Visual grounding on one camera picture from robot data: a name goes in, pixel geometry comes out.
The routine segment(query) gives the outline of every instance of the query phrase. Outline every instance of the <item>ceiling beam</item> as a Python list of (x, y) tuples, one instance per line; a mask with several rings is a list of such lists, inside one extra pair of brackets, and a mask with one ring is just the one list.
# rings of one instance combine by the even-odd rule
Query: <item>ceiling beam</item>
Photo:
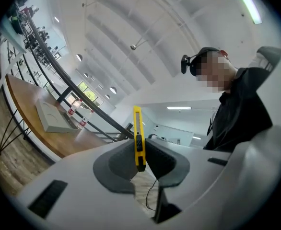
[[(124, 21), (126, 21), (138, 34), (143, 35), (147, 30), (147, 26), (141, 20), (134, 20), (128, 17), (129, 9), (123, 7), (121, 4), (117, 3), (115, 0), (95, 0), (110, 9), (112, 12), (116, 13)], [(161, 47), (155, 47), (155, 44), (159, 41), (159, 38), (155, 34), (148, 32), (143, 35), (143, 39), (147, 41), (149, 46), (154, 49), (154, 52), (158, 58), (163, 62), (167, 70), (172, 77), (175, 77), (179, 73), (177, 69), (171, 62), (169, 55), (161, 49)]]
[(120, 41), (119, 38), (108, 27), (102, 24), (101, 21), (96, 17), (90, 14), (87, 19), (102, 33), (104, 33), (126, 55), (126, 57), (136, 66), (136, 68), (141, 72), (141, 74), (150, 84), (153, 84), (155, 82), (153, 75), (147, 70), (143, 63), (140, 62), (138, 64), (139, 58), (134, 53), (132, 53), (129, 46)]
[[(119, 72), (122, 67), (121, 67), (120, 64), (112, 57), (112, 55), (111, 55), (104, 47), (102, 47), (102, 46), (98, 43), (98, 41), (97, 41), (91, 34), (87, 33), (87, 34), (85, 35), (85, 37), (86, 37), (86, 39), (101, 53), (101, 55), (103, 55), (103, 57), (106, 58), (106, 59), (108, 60), (108, 62)], [(129, 76), (129, 75), (127, 75), (127, 74), (125, 74), (125, 75), (122, 74), (122, 76), (123, 76), (123, 78), (125, 78), (125, 79), (128, 81), (128, 83), (129, 83), (135, 90), (139, 90), (139, 89), (140, 89), (140, 87), (138, 86), (138, 84), (135, 82), (135, 80), (134, 80), (131, 76)]]
[(119, 88), (122, 89), (122, 91), (124, 93), (126, 93), (126, 95), (130, 95), (131, 91), (128, 90), (120, 81), (118, 81), (117, 79), (114, 78), (114, 76), (110, 76), (109, 75), (109, 70), (107, 69), (107, 67), (101, 63), (96, 56), (90, 51), (87, 50), (86, 53), (88, 54), (88, 56), (90, 56), (90, 58), (104, 71), (104, 73), (110, 78), (110, 79), (114, 79), (114, 82), (119, 86)]

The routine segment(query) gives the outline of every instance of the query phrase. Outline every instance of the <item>black cable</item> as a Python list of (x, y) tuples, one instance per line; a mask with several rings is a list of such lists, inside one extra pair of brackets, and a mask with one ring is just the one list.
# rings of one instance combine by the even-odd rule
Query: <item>black cable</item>
[(150, 208), (149, 205), (148, 205), (148, 195), (149, 195), (149, 192), (151, 191), (151, 189), (153, 188), (154, 184), (156, 183), (157, 179), (155, 180), (155, 182), (153, 183), (152, 187), (149, 189), (148, 193), (147, 193), (147, 196), (146, 196), (146, 207), (150, 210), (153, 210), (155, 211), (154, 209)]

